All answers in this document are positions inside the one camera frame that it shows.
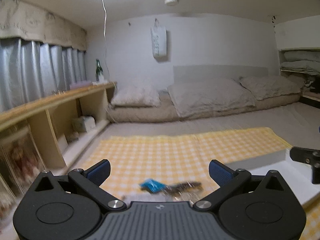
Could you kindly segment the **grey fabric pouch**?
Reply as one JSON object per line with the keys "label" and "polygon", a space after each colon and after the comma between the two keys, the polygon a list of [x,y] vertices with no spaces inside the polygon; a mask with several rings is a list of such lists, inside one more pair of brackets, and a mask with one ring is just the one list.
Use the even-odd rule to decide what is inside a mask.
{"label": "grey fabric pouch", "polygon": [[121,200],[127,205],[131,202],[183,202],[188,201],[194,204],[198,200],[198,196],[193,193],[183,193],[178,196],[171,196],[163,193],[150,194],[150,193],[135,193],[122,196]]}

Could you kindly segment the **dark cord necklace bag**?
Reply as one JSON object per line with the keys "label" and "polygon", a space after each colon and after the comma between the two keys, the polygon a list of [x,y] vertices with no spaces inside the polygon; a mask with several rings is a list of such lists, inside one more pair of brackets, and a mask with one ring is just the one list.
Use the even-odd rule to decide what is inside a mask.
{"label": "dark cord necklace bag", "polygon": [[184,181],[181,183],[166,185],[162,192],[164,194],[178,197],[183,193],[195,193],[203,190],[202,183],[199,181]]}

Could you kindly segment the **blue snack packet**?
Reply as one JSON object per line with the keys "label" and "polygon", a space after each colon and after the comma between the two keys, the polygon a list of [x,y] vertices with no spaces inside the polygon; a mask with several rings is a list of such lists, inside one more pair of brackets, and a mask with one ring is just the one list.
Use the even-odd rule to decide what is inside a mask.
{"label": "blue snack packet", "polygon": [[166,188],[166,185],[153,179],[147,179],[140,183],[140,188],[141,190],[148,191],[151,194],[157,194],[162,192]]}

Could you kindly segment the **white shallow box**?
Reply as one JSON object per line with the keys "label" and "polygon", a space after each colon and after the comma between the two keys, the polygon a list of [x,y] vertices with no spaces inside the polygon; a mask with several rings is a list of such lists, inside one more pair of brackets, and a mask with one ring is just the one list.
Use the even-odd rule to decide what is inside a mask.
{"label": "white shallow box", "polygon": [[233,170],[244,168],[253,175],[265,175],[269,170],[277,170],[294,192],[302,207],[308,207],[319,200],[319,185],[311,182],[311,166],[293,161],[290,158],[289,149],[249,159],[229,161],[225,164]]}

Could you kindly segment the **yellow checkered blanket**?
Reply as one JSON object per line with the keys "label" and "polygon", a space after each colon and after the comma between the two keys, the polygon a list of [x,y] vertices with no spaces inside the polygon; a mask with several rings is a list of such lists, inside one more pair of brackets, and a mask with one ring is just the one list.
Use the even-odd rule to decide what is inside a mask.
{"label": "yellow checkered blanket", "polygon": [[140,184],[147,179],[167,185],[196,181],[201,183],[201,194],[205,196],[218,188],[209,176],[211,160],[232,169],[247,161],[261,167],[267,164],[267,158],[276,161],[278,155],[285,155],[293,146],[317,149],[319,139],[292,139],[269,127],[176,136],[112,136],[99,141],[79,167],[86,169],[107,159],[111,175],[102,188],[118,198],[140,194]]}

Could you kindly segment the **wooden long shelf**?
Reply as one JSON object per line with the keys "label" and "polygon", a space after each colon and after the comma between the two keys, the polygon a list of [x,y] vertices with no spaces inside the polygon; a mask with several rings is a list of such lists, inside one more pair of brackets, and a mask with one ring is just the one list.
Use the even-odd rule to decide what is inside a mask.
{"label": "wooden long shelf", "polygon": [[[1,113],[1,132],[29,125],[46,168],[64,174],[108,125],[106,109],[115,88],[115,83],[88,86],[15,107]],[[92,116],[95,128],[76,132],[71,120],[81,116]],[[11,194],[2,176],[1,192]]]}

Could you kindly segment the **framed picture on shelf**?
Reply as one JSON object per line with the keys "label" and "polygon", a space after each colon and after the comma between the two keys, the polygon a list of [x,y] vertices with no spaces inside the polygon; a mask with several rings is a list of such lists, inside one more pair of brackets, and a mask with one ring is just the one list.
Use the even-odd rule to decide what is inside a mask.
{"label": "framed picture on shelf", "polygon": [[14,198],[24,195],[45,169],[29,125],[1,132],[1,176]]}

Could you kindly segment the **right grey pillow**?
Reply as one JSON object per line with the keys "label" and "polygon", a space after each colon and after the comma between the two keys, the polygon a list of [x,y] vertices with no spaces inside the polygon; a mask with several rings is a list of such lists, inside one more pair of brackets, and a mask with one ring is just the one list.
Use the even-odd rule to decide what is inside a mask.
{"label": "right grey pillow", "polygon": [[283,76],[248,76],[239,80],[256,100],[261,101],[282,95],[300,94],[299,86]]}

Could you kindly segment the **left fluffy pillow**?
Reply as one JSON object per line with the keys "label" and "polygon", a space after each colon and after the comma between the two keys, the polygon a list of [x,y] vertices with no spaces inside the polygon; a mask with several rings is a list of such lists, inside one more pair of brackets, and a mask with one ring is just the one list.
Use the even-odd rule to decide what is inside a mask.
{"label": "left fluffy pillow", "polygon": [[150,86],[121,88],[111,100],[113,107],[158,107],[160,104],[158,91]]}

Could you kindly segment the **green glass bottle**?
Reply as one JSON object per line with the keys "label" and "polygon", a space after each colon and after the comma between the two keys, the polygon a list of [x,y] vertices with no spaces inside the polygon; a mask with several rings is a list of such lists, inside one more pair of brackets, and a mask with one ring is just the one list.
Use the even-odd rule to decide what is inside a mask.
{"label": "green glass bottle", "polygon": [[96,78],[98,82],[103,82],[104,81],[104,72],[103,72],[103,68],[100,64],[99,59],[96,59]]}

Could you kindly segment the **right side shelf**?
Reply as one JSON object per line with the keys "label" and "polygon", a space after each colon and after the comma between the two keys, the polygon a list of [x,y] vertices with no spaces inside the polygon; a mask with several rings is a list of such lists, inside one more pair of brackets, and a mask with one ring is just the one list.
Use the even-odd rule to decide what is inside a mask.
{"label": "right side shelf", "polygon": [[[288,51],[307,51],[319,53],[319,16],[309,16],[296,20],[278,23],[274,26],[274,35],[278,51],[279,63],[284,62],[284,54]],[[288,77],[301,86],[301,96],[299,102],[319,108],[319,94],[311,93],[309,85],[318,75],[310,75],[307,72],[296,70],[282,70],[280,75]]]}

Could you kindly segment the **grey curtain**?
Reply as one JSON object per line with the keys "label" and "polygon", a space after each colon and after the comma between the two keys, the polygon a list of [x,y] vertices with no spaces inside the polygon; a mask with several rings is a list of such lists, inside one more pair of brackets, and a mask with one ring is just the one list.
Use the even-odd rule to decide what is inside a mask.
{"label": "grey curtain", "polygon": [[1,112],[85,81],[85,53],[21,38],[1,39]]}

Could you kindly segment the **white hanging tote bag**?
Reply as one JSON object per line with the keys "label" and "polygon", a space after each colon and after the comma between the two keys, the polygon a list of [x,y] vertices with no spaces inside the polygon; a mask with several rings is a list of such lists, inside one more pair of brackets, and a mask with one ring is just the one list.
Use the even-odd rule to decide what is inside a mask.
{"label": "white hanging tote bag", "polygon": [[155,59],[167,56],[167,30],[155,19],[151,31],[152,54]]}

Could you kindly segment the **beige curtain valance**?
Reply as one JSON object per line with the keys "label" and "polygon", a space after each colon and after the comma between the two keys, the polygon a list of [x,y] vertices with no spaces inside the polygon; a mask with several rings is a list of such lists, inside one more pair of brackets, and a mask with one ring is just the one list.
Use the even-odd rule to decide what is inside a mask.
{"label": "beige curtain valance", "polygon": [[1,0],[1,38],[19,37],[86,51],[86,31],[52,12],[20,0]]}

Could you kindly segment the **ceiling smoke detector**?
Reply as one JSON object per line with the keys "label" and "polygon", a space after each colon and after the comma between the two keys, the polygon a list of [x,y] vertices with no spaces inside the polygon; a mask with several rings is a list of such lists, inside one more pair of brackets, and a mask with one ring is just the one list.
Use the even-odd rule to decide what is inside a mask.
{"label": "ceiling smoke detector", "polygon": [[165,0],[164,4],[167,6],[176,6],[178,5],[179,0]]}

